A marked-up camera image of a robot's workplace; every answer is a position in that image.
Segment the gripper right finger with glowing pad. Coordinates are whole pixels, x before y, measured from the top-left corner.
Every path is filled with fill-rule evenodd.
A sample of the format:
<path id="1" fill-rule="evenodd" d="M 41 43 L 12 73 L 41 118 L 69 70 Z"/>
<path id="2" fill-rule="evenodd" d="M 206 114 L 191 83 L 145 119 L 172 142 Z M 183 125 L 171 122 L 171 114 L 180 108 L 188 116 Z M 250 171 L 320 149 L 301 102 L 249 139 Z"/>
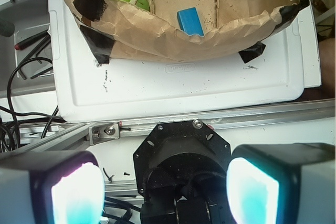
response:
<path id="1" fill-rule="evenodd" d="M 226 191 L 236 223 L 335 223 L 335 146 L 239 145 Z"/>

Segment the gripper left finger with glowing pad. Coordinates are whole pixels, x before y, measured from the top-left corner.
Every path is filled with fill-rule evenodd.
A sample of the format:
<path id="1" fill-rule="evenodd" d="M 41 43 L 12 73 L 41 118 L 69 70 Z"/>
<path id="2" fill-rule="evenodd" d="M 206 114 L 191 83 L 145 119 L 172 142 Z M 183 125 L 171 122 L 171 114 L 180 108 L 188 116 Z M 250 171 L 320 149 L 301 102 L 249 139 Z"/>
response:
<path id="1" fill-rule="evenodd" d="M 89 151 L 1 154 L 1 223 L 99 223 L 104 178 Z"/>

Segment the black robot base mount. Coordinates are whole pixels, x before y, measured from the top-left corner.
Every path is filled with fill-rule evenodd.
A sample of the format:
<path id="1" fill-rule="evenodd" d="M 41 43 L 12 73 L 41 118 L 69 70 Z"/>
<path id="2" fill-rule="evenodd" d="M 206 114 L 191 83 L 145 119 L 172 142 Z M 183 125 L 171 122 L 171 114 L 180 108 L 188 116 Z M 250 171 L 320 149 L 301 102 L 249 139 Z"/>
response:
<path id="1" fill-rule="evenodd" d="M 142 223 L 234 223 L 226 193 L 230 144 L 204 133 L 156 138 L 133 154 Z"/>

